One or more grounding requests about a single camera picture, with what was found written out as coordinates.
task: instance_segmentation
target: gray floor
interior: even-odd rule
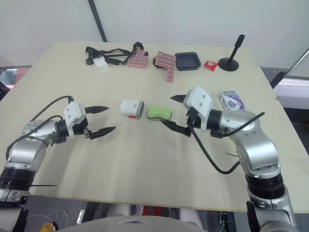
[[[31,215],[48,215],[54,210],[61,209],[69,214],[70,226],[75,225],[79,212],[81,209],[86,208],[87,202],[76,200],[65,200],[52,197],[30,196],[25,208],[29,210],[29,216]],[[60,229],[67,226],[67,217],[62,212],[55,212],[51,214],[50,219],[55,221]],[[44,217],[35,216],[28,218],[25,232],[40,231],[44,222]]]

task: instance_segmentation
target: green sponge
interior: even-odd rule
[[[170,119],[172,110],[170,108],[150,106],[147,110],[147,117],[151,120]]]

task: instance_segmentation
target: wooden table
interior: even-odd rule
[[[274,142],[281,161],[282,175],[295,212],[309,212],[309,158],[281,104],[252,53],[241,48],[235,56],[239,69],[214,72],[201,66],[196,71],[176,71],[174,82],[165,82],[166,70],[151,61],[158,51],[197,52],[200,60],[218,61],[228,57],[232,48],[146,45],[150,60],[145,70],[110,65],[99,71],[85,64],[86,46],[98,50],[132,49],[119,43],[56,43],[0,102],[0,166],[5,164],[9,143],[21,135],[25,124],[47,103],[62,95],[73,95],[84,106],[104,105],[110,109],[88,115],[89,128],[116,126],[110,134],[95,140],[76,136],[47,150],[34,184],[57,187],[31,188],[35,195],[100,202],[136,203],[210,210],[246,210],[248,194],[241,167],[230,175],[218,173],[206,159],[196,141],[170,131],[146,118],[151,105],[170,107],[171,120],[186,125],[186,109],[170,100],[186,94],[197,85],[221,105],[217,95],[234,89],[248,110],[266,114],[262,129]],[[129,119],[119,112],[122,100],[143,100],[141,119]],[[63,114],[65,100],[53,105],[40,119]],[[211,138],[197,131],[212,158],[222,169],[230,168],[237,158],[228,139]]]

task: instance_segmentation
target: white box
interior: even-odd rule
[[[218,96],[221,106],[228,110],[245,110],[245,104],[235,90],[222,90]]]

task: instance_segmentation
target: black tray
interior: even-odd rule
[[[196,70],[201,66],[198,55],[195,52],[176,53],[176,67],[179,71]]]

